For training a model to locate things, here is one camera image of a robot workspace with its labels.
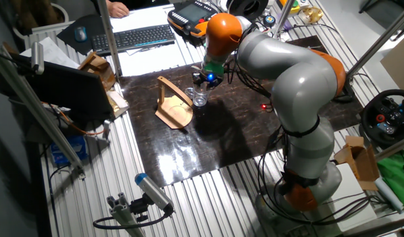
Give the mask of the person's bare hand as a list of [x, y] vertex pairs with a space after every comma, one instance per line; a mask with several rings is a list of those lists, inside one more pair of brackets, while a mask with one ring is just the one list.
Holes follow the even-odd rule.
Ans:
[[122, 17], [128, 16], [130, 13], [128, 7], [121, 2], [112, 2], [112, 1], [106, 0], [106, 5], [108, 8], [110, 17], [122, 18]]

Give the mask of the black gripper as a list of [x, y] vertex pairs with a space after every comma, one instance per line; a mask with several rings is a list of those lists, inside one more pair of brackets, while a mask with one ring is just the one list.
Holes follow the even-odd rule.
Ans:
[[211, 92], [215, 88], [217, 88], [223, 81], [223, 77], [209, 72], [208, 74], [204, 74], [202, 72], [193, 72], [192, 73], [193, 85], [196, 88], [199, 88], [203, 83], [207, 83], [207, 91]]

